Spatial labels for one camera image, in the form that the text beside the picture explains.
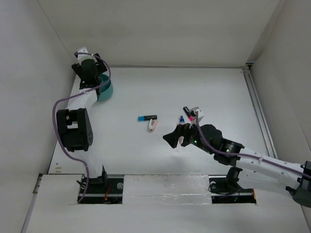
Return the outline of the orange pen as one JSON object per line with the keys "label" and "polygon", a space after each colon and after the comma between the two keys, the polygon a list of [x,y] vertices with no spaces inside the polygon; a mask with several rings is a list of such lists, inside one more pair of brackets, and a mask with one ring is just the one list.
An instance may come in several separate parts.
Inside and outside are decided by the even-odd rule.
{"label": "orange pen", "polygon": [[183,141],[184,141],[184,137],[183,136],[179,137],[178,141],[179,141],[179,145],[182,146],[183,145]]}

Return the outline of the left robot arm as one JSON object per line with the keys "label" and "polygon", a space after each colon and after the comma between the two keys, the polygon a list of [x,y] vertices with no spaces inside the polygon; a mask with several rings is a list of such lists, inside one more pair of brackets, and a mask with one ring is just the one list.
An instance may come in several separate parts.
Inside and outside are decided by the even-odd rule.
{"label": "left robot arm", "polygon": [[66,109],[53,107],[52,121],[65,155],[85,167],[85,177],[78,182],[80,187],[94,188],[101,193],[108,188],[108,178],[98,156],[91,151],[94,134],[88,112],[101,99],[103,92],[111,88],[111,74],[100,55],[90,53],[86,47],[79,48],[75,57],[77,62],[71,68],[80,79],[79,92],[63,99],[69,101]]}

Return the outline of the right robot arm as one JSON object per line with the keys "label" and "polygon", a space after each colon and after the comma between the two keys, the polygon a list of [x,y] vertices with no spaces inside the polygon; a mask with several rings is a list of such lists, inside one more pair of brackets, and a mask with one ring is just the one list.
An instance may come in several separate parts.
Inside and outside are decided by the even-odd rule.
{"label": "right robot arm", "polygon": [[290,163],[246,150],[241,143],[223,138],[222,132],[211,124],[200,127],[178,124],[163,139],[176,148],[181,137],[183,147],[192,144],[230,167],[222,188],[226,194],[261,189],[291,197],[302,206],[311,206],[310,161]]}

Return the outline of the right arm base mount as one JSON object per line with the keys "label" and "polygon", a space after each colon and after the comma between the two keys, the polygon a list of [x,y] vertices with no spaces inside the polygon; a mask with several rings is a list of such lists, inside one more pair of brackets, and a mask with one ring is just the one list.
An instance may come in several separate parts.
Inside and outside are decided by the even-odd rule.
{"label": "right arm base mount", "polygon": [[231,167],[226,175],[209,176],[208,190],[212,204],[256,204],[254,189],[243,189],[239,184],[240,168]]}

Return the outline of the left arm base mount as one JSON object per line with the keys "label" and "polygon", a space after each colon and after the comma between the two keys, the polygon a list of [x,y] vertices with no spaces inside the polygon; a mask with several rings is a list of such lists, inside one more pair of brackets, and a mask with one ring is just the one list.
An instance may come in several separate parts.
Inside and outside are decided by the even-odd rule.
{"label": "left arm base mount", "polygon": [[124,177],[108,177],[108,185],[89,185],[80,204],[122,204]]}

